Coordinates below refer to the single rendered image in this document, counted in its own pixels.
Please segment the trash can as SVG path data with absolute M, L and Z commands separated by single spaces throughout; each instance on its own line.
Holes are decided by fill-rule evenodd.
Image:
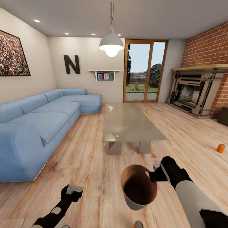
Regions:
M 150 172 L 146 167 L 134 164 L 125 168 L 122 173 L 121 186 L 126 204 L 131 210 L 138 211 L 157 197 L 157 182 L 151 182 L 146 172 Z

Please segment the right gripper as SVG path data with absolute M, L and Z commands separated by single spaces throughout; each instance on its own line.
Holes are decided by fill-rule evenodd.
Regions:
M 159 174 L 158 169 L 156 171 L 149 172 L 149 177 L 151 182 L 157 182 L 157 181 L 168 181 L 167 177 L 163 177 Z

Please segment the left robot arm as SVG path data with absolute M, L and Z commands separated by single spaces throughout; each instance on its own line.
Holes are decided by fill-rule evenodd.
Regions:
M 62 228 L 65 214 L 72 202 L 77 202 L 81 198 L 83 187 L 67 185 L 62 189 L 60 202 L 51 212 L 37 221 L 29 228 Z

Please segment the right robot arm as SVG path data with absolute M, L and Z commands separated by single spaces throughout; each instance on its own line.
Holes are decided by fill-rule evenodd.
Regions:
M 151 182 L 169 181 L 174 187 L 191 228 L 228 228 L 228 215 L 193 182 L 171 157 L 153 163 Z

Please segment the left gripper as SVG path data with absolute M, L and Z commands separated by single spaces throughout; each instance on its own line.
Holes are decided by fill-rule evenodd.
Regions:
M 68 200 L 69 206 L 70 206 L 72 202 L 77 202 L 78 199 L 81 198 L 83 191 L 81 192 L 73 191 L 73 193 L 69 195 L 69 194 L 66 194 L 68 186 L 69 185 L 65 186 L 62 189 L 61 200 Z

